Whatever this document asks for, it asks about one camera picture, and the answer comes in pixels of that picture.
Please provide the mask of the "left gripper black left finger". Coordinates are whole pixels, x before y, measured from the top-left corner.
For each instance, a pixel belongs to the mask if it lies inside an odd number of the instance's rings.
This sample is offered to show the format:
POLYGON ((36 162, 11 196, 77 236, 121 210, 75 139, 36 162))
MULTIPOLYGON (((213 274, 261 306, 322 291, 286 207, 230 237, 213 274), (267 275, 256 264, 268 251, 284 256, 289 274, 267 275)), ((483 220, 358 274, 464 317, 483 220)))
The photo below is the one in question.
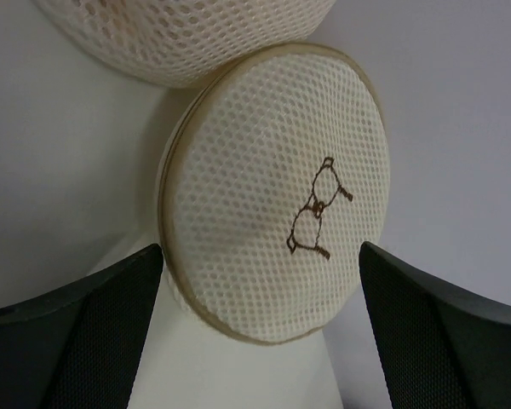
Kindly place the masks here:
POLYGON ((151 244, 0 308, 0 408, 125 408, 162 274, 151 244))

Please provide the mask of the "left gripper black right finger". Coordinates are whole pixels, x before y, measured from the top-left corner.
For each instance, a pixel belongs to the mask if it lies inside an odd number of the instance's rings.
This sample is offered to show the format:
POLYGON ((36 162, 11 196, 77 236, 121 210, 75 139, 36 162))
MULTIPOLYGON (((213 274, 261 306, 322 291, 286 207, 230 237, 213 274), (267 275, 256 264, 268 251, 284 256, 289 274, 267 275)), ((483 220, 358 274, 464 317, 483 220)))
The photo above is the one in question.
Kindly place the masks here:
POLYGON ((394 408, 511 408, 511 306, 370 242, 359 272, 394 408))

